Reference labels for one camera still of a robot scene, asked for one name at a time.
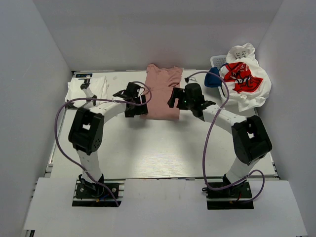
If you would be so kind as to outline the pink t shirt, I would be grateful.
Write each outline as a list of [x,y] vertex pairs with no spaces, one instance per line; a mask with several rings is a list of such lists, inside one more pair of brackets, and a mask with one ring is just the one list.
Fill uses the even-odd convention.
[[173,88],[179,87],[183,70],[178,67],[169,69],[158,68],[154,64],[147,66],[147,76],[145,85],[151,91],[145,90],[146,101],[148,101],[148,113],[141,115],[142,119],[153,120],[178,120],[180,110],[178,108],[170,108],[167,104],[171,97]]

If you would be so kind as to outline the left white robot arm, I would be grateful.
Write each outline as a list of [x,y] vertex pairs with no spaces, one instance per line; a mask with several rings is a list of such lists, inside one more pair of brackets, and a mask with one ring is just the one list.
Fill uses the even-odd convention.
[[146,115],[148,101],[140,92],[143,87],[145,84],[141,82],[129,82],[126,89],[115,93],[111,100],[105,99],[96,107],[80,108],[76,112],[68,139],[83,167],[80,179],[89,183],[87,191],[93,197],[99,197],[104,192],[104,178],[97,153],[103,141],[104,124],[119,114],[127,118]]

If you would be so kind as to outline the white red print t shirt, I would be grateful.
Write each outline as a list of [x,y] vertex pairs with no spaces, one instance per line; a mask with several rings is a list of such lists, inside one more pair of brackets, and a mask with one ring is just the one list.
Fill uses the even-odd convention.
[[225,64],[219,75],[229,89],[229,102],[236,103],[240,112],[263,106],[269,97],[270,78],[250,59],[242,58]]

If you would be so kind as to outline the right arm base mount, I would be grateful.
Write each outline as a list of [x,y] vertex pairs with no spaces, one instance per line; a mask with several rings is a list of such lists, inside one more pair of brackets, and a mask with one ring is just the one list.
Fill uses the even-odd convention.
[[248,181],[229,187],[227,189],[213,191],[208,187],[202,188],[206,193],[208,210],[247,210],[254,209],[252,192]]

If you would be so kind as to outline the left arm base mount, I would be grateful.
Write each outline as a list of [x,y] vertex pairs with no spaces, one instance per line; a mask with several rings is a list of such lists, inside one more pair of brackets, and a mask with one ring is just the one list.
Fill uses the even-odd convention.
[[124,181],[103,181],[113,193],[117,203],[107,189],[83,181],[80,175],[76,181],[72,207],[119,207],[124,194]]

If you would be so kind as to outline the blue t shirt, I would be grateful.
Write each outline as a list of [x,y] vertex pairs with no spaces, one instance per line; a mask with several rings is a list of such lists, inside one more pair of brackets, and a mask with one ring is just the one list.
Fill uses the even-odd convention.
[[210,74],[205,75],[204,85],[210,88],[220,87],[222,82],[219,79],[219,69],[217,67],[212,67],[209,72]]

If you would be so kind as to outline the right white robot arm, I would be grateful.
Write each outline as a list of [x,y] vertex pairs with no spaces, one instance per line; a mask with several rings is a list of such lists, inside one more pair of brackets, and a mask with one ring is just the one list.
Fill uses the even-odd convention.
[[223,187],[211,190],[234,197],[241,191],[240,183],[251,175],[251,169],[272,150],[272,144],[262,120],[258,116],[245,117],[221,108],[215,102],[205,100],[201,86],[190,83],[182,88],[173,88],[167,102],[173,108],[190,110],[194,117],[216,125],[229,132],[233,138],[236,158],[230,170],[223,177]]

